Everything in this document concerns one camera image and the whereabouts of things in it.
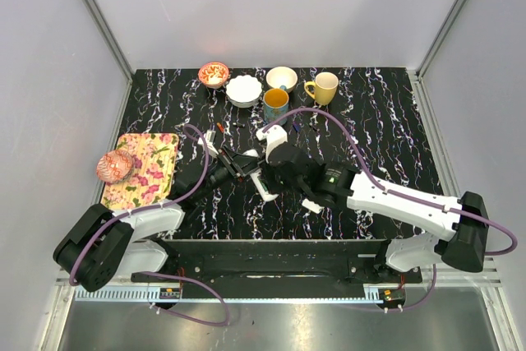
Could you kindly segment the white remote control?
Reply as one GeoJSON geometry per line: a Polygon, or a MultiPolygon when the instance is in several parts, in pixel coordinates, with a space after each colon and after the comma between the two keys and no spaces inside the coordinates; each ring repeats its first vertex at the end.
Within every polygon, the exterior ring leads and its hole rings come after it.
{"type": "Polygon", "coordinates": [[[250,178],[254,183],[256,190],[261,196],[261,199],[264,202],[274,201],[279,193],[275,194],[272,191],[276,191],[277,187],[270,186],[271,176],[267,174],[269,172],[268,164],[264,159],[261,159],[255,149],[246,150],[243,152],[244,155],[256,158],[258,160],[258,165],[256,169],[250,172],[250,178]]]}

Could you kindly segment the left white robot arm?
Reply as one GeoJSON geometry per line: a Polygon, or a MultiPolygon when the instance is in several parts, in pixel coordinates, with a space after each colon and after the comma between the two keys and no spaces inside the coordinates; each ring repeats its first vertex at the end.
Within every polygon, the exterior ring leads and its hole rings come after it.
{"type": "Polygon", "coordinates": [[[238,153],[223,147],[205,174],[194,182],[177,180],[158,203],[125,210],[93,204],[55,248],[53,260],[73,276],[75,286],[88,292],[103,288],[114,276],[144,271],[169,281],[178,272],[178,262],[149,237],[179,229],[215,189],[249,177],[260,163],[256,150],[238,153]]]}

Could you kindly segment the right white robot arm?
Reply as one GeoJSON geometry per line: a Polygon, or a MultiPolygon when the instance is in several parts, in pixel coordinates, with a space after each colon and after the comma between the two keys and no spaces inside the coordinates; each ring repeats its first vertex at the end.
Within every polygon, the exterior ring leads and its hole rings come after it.
{"type": "Polygon", "coordinates": [[[346,164],[320,164],[288,142],[266,150],[264,175],[271,191],[295,189],[315,213],[325,208],[367,211],[420,228],[418,236],[383,243],[373,263],[382,281],[439,262],[468,273],[483,269],[487,225],[474,219],[485,212],[478,194],[455,198],[420,192],[369,178],[346,164]]]}

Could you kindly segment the white battery cover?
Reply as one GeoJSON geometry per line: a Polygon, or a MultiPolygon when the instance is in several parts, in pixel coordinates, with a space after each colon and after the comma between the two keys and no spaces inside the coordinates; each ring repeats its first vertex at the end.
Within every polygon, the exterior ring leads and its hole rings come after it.
{"type": "Polygon", "coordinates": [[[310,201],[308,199],[304,199],[302,201],[302,206],[305,207],[306,209],[308,209],[309,211],[313,212],[313,213],[316,213],[316,214],[320,214],[324,207],[323,206],[320,206],[318,204],[316,204],[315,202],[313,201],[310,201]]]}

